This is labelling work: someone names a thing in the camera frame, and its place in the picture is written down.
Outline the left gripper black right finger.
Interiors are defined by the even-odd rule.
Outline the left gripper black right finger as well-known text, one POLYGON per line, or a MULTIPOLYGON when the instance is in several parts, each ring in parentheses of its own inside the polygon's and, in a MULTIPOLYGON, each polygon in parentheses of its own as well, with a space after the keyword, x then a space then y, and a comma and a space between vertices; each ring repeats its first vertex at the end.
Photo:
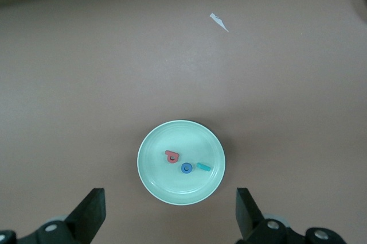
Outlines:
POLYGON ((236 190, 236 220, 242 236, 238 243, 345 243, 327 228, 311 227, 300 235, 275 218, 265 218, 248 188, 236 190))

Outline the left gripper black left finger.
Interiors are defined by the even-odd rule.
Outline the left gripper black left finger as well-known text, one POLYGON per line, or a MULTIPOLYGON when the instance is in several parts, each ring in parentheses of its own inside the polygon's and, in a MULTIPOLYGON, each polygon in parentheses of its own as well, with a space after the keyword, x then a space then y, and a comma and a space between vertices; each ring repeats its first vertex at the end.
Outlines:
POLYGON ((47 222, 22 238, 12 230, 2 230, 1 243, 91 243, 105 219, 105 190, 94 188, 65 220, 47 222))

